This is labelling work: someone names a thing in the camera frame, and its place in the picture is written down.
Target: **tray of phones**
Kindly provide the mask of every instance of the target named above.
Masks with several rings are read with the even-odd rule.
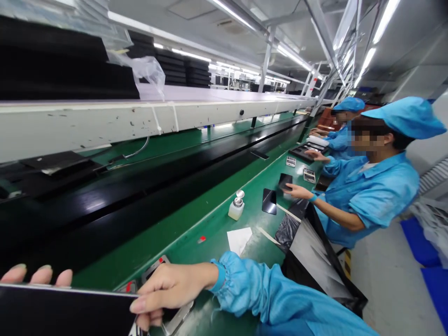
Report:
[[[289,153],[308,162],[313,162],[314,159],[312,156],[305,154],[308,150],[314,150],[316,152],[321,152],[322,154],[326,154],[328,152],[328,147],[317,145],[313,142],[306,142],[296,148],[289,150]]]

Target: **hand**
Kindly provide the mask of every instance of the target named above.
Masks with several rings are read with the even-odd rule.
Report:
[[[316,133],[316,132],[310,132],[309,135],[313,135],[313,136],[315,136],[317,138],[323,139],[323,137],[320,134]]]
[[[16,283],[23,282],[25,275],[27,274],[27,266],[25,264],[18,264],[11,268],[1,278],[0,282]],[[53,276],[53,270],[50,265],[45,265],[39,268],[36,273],[31,277],[31,284],[49,284],[51,277]],[[56,286],[69,287],[73,278],[72,270],[63,271],[56,279]]]
[[[286,186],[292,188],[293,190],[289,191],[283,189],[283,192],[285,194],[290,194],[294,198],[310,199],[314,196],[314,194],[311,191],[306,190],[304,187],[290,183],[286,183]]]
[[[314,159],[314,161],[322,161],[324,163],[329,163],[331,161],[330,158],[324,156],[321,152],[316,152],[312,149],[305,151],[305,154],[311,156]]]
[[[138,291],[141,297],[131,305],[131,312],[139,314],[137,325],[145,331],[150,325],[160,326],[162,308],[180,308],[192,302],[203,289],[214,286],[218,273],[212,263],[161,264]]]

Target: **floor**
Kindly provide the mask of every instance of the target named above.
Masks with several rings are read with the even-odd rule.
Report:
[[[445,335],[398,221],[359,241],[351,266],[353,283],[369,299],[364,320],[381,336]]]

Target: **finger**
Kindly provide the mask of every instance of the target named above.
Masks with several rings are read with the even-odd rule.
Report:
[[[55,285],[59,287],[70,287],[72,279],[73,279],[73,271],[65,270],[61,274],[59,274]]]
[[[162,318],[159,317],[157,319],[151,320],[151,325],[160,327],[162,325]]]
[[[51,277],[53,276],[53,270],[50,265],[42,266],[37,270],[36,273],[31,277],[31,281],[29,283],[32,284],[49,284],[51,281]]]
[[[179,293],[175,293],[172,289],[159,290],[136,299],[130,307],[134,314],[142,314],[152,312],[160,308],[179,308],[176,305],[176,298]]]
[[[27,266],[25,264],[18,264],[11,268],[1,278],[0,282],[16,283],[23,282],[25,275],[27,274]]]
[[[149,313],[149,317],[151,319],[151,324],[152,324],[152,320],[162,318],[162,316],[163,316],[163,309],[158,309],[158,310],[155,310],[155,311]]]
[[[140,329],[144,331],[149,331],[149,325],[151,320],[149,319],[148,314],[142,314],[137,317],[135,323],[139,326]]]

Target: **black phone screen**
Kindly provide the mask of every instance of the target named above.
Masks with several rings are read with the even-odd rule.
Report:
[[[292,184],[293,183],[293,177],[291,175],[281,173],[280,174],[280,179],[279,179],[279,188],[291,191],[292,188],[291,187],[287,187],[286,183]]]
[[[261,209],[272,215],[277,214],[277,193],[274,190],[263,190],[263,204]]]
[[[137,295],[0,285],[0,335],[127,336]]]

